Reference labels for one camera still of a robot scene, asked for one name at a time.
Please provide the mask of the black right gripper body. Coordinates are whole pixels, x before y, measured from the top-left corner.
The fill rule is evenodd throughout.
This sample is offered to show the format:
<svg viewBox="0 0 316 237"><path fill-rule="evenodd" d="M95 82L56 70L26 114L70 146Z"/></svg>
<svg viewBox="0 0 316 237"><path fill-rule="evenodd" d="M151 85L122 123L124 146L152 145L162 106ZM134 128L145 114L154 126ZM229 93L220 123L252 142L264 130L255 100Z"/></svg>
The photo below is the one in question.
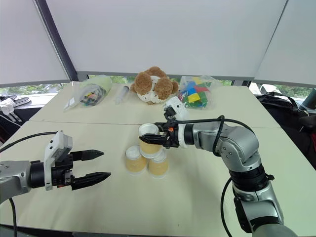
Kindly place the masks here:
<svg viewBox="0 0 316 237"><path fill-rule="evenodd" d="M162 134L166 134L166 143L164 145L165 148L169 149L172 147L178 148L178 123L174 121L168 121L170 124L169 131L160 131Z"/></svg>

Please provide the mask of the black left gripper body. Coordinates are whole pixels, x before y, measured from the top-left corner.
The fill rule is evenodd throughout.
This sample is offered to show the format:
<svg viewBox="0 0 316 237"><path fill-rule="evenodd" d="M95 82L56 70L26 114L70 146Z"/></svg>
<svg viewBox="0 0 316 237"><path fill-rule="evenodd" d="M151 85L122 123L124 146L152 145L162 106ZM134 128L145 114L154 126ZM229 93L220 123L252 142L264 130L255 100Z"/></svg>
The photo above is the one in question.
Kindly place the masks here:
<svg viewBox="0 0 316 237"><path fill-rule="evenodd" d="M83 187L79 178L75 178L72 174L73 162L82 160L82 155L82 151L71 152L60 161L55 162L55 166L51 169L53 186L71 186L72 189L81 189Z"/></svg>

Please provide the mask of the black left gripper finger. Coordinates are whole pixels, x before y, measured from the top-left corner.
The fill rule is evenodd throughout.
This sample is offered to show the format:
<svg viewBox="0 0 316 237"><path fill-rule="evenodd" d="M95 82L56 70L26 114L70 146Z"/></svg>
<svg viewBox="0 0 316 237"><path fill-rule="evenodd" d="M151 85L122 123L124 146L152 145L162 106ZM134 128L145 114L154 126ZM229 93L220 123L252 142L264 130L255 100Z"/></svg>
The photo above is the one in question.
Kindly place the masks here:
<svg viewBox="0 0 316 237"><path fill-rule="evenodd" d="M85 151L80 151L79 159L81 161L87 161L87 160L93 160L103 155L104 155L104 152L99 151L99 150L85 150Z"/></svg>
<svg viewBox="0 0 316 237"><path fill-rule="evenodd" d="M110 175L110 172L94 172L86 174L85 176L80 178L75 178L71 182L72 191L98 184L107 179Z"/></svg>

